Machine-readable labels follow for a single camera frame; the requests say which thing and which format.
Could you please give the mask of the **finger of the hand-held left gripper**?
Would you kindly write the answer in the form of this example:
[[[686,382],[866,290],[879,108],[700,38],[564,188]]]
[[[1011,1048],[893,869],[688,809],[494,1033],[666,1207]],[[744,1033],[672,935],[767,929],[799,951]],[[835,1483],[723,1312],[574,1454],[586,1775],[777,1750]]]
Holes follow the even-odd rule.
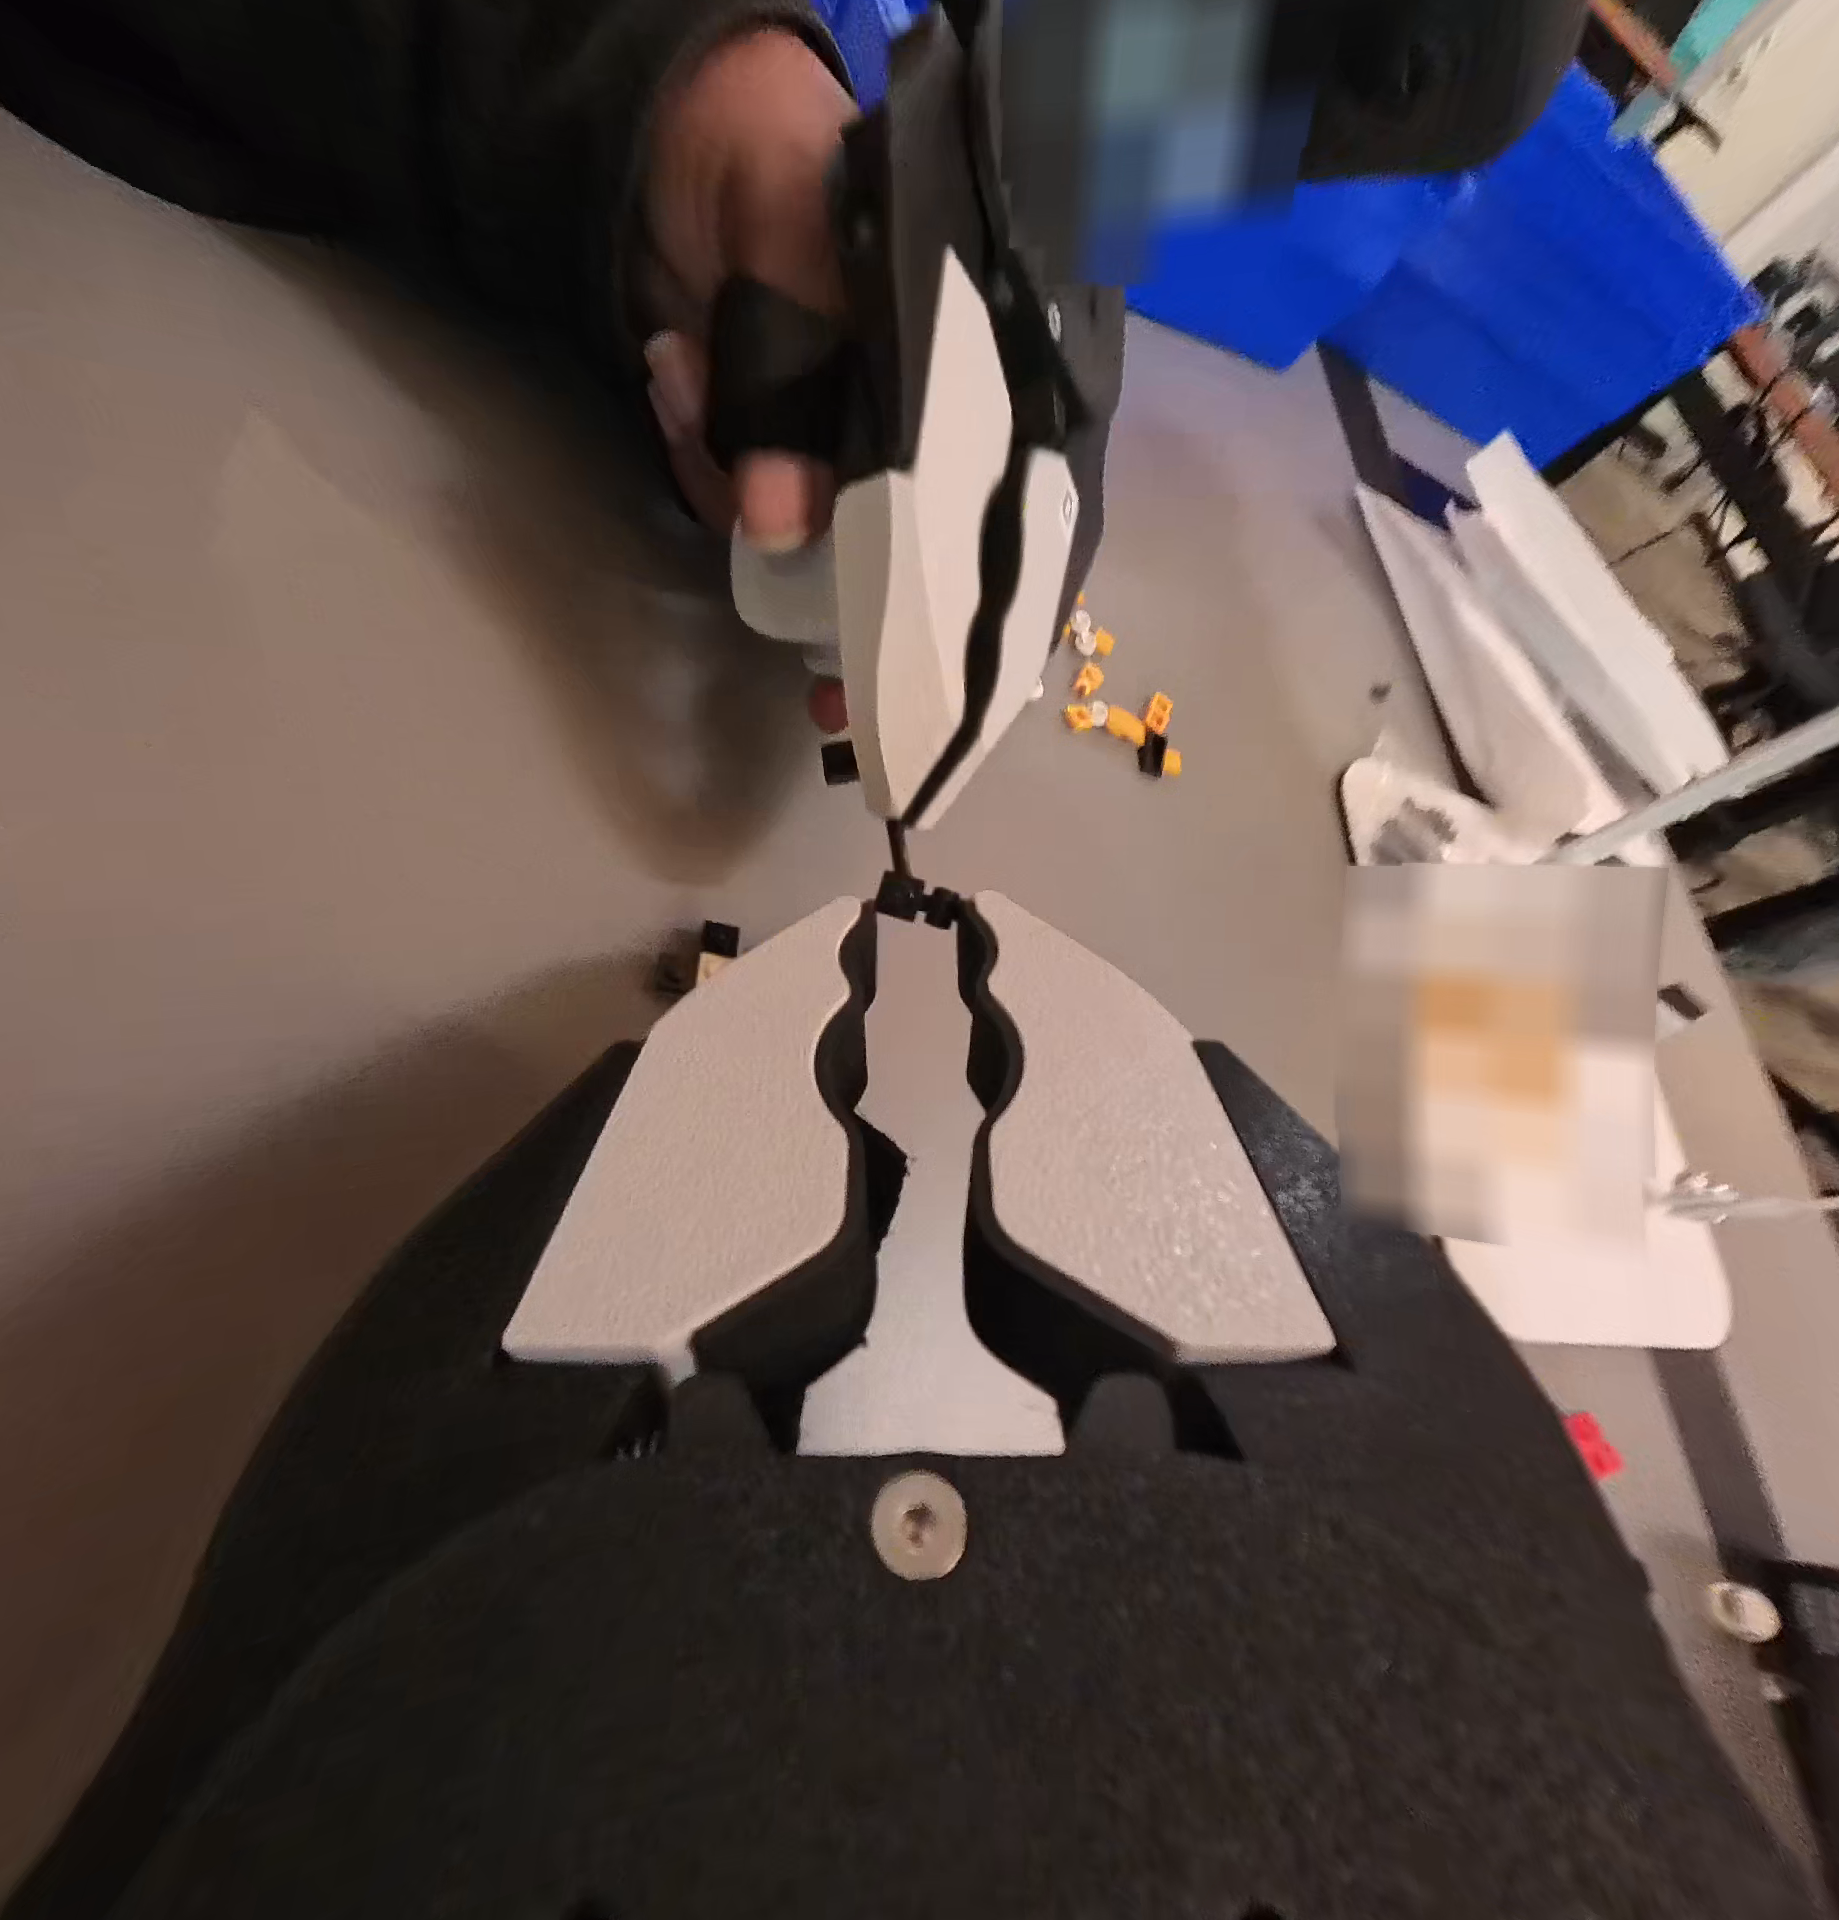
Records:
[[[885,822],[923,799],[965,721],[983,527],[1013,428],[986,302],[960,257],[944,252],[912,464],[837,493],[843,685],[859,785]]]
[[[1017,449],[980,533],[980,584],[965,640],[965,708],[907,807],[933,829],[1032,704],[1065,617],[1079,489],[1064,452]]]

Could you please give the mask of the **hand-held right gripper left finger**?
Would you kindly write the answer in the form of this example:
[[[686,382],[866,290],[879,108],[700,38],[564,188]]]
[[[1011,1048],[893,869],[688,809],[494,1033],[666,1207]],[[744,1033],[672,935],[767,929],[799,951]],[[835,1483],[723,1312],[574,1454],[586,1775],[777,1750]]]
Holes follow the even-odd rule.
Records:
[[[649,1029],[500,1340],[541,1364],[704,1368],[704,1337],[841,1242],[859,1092],[817,1048],[864,1011],[838,897],[697,984]]]

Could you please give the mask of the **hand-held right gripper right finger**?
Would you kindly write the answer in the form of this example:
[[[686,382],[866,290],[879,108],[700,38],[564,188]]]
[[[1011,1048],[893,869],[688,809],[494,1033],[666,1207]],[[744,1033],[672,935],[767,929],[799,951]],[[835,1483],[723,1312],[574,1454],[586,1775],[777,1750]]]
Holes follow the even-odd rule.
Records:
[[[998,892],[960,906],[965,1306],[1005,1364],[1276,1364],[1336,1333],[1187,1029]]]

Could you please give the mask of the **small lego windshield assembly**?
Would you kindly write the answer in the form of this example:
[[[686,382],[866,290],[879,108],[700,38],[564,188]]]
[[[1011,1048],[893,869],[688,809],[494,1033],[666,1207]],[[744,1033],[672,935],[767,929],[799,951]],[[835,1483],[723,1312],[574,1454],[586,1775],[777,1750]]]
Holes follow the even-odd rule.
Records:
[[[741,956],[741,946],[741,928],[723,921],[675,933],[657,954],[653,993],[662,1001],[692,994]]]

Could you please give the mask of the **person's left forearm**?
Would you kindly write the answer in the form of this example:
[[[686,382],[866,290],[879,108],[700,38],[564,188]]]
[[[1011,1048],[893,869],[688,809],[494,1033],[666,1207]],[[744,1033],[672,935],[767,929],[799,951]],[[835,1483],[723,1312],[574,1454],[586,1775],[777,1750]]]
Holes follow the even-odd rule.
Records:
[[[194,215],[420,263],[617,358],[667,93],[813,4],[0,2],[0,108]]]

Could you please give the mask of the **pile of small lego pieces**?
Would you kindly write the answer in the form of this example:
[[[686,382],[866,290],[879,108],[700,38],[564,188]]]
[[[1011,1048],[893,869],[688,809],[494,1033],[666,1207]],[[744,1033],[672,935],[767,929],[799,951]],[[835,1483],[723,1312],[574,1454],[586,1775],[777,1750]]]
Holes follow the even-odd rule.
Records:
[[[1072,677],[1059,708],[1068,733],[1103,734],[1133,755],[1147,781],[1181,781],[1183,756],[1173,742],[1176,703],[1163,691],[1125,708],[1110,701],[1109,673],[1118,637],[1092,611],[1088,592],[1079,592],[1061,628],[1061,647],[1072,655]]]

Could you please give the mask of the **large lego vehicle build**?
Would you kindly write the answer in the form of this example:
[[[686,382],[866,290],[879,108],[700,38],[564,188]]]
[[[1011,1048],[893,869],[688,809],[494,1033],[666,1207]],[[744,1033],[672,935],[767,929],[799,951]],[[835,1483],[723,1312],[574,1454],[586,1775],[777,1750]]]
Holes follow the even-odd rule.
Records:
[[[1767,1561],[1753,1580],[1714,1581],[1704,1607],[1753,1648],[1839,1907],[1839,1568]]]

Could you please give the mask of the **person's left hand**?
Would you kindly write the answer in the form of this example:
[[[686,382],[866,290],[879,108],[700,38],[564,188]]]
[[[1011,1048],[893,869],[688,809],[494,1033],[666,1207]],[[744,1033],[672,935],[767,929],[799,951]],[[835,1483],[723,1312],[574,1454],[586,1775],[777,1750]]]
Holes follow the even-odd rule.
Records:
[[[827,319],[844,310],[829,168],[855,108],[797,32],[749,29],[667,89],[643,177],[645,393],[692,513],[783,557],[825,533],[835,475],[783,449],[732,471],[706,442],[707,324],[730,279]]]

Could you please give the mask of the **clear plastic bag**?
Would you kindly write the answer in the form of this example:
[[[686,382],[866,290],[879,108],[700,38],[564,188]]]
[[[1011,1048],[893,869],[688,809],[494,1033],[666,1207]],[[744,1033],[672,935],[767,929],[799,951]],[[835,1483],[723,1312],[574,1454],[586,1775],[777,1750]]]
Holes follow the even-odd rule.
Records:
[[[1382,756],[1346,766],[1339,804],[1358,868],[1517,865],[1529,858],[1490,805]]]

